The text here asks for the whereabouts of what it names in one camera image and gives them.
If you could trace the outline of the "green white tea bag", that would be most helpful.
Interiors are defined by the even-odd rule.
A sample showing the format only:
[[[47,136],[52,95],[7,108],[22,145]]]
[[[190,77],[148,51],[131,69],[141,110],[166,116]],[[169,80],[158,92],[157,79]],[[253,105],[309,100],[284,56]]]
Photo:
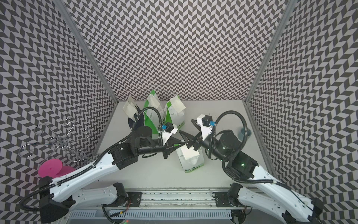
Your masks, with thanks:
[[[176,149],[175,152],[185,173],[193,172],[204,166],[205,160],[201,148],[195,151],[193,147],[188,148],[184,144]]]
[[[178,95],[172,97],[166,103],[166,117],[164,123],[172,123],[180,130],[185,124],[185,108]]]
[[[164,109],[155,90],[152,90],[150,92],[149,96],[145,101],[144,108],[147,107],[155,108],[160,114],[160,118],[159,118],[159,116],[153,109],[148,109],[144,112],[145,126],[150,127],[152,129],[153,135],[158,135],[158,127],[162,123],[162,119],[164,116]]]

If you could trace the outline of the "navy and cream tote bag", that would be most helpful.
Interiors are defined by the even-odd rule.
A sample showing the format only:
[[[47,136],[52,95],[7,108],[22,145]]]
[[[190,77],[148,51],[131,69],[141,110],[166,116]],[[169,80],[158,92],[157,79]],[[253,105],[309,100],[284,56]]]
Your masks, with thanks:
[[[134,121],[137,118],[139,112],[141,111],[141,109],[139,108],[135,100],[132,98],[132,96],[129,96],[129,98],[125,102],[123,106],[123,111],[128,117],[129,128],[132,129]]]

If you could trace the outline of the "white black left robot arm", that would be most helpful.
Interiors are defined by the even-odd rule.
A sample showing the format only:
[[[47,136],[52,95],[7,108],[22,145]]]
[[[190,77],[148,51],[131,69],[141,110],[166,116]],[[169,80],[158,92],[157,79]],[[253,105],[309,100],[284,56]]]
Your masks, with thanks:
[[[152,138],[150,127],[137,126],[134,120],[131,132],[113,144],[88,165],[61,177],[46,176],[39,182],[38,190],[26,195],[19,203],[23,211],[39,212],[42,223],[51,223],[75,208],[91,205],[105,207],[130,207],[131,199],[122,183],[99,189],[85,189],[95,180],[122,170],[139,160],[140,155],[162,153],[164,159],[184,145],[173,137],[178,128],[171,122],[159,122],[158,138]]]

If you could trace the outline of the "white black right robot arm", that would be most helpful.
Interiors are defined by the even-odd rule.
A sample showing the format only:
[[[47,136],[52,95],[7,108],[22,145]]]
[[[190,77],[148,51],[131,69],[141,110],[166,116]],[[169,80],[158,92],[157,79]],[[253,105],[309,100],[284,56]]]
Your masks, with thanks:
[[[243,139],[239,140],[231,130],[217,132],[216,128],[226,115],[238,117],[244,129]],[[286,224],[320,224],[320,215],[324,204],[318,198],[308,198],[266,171],[256,160],[242,150],[248,140],[248,125],[237,111],[229,110],[222,113],[216,121],[209,115],[202,114],[192,123],[198,129],[193,136],[180,131],[188,148],[194,150],[204,148],[207,157],[219,160],[223,172],[234,183],[227,193],[232,205],[255,207],[280,219]]]

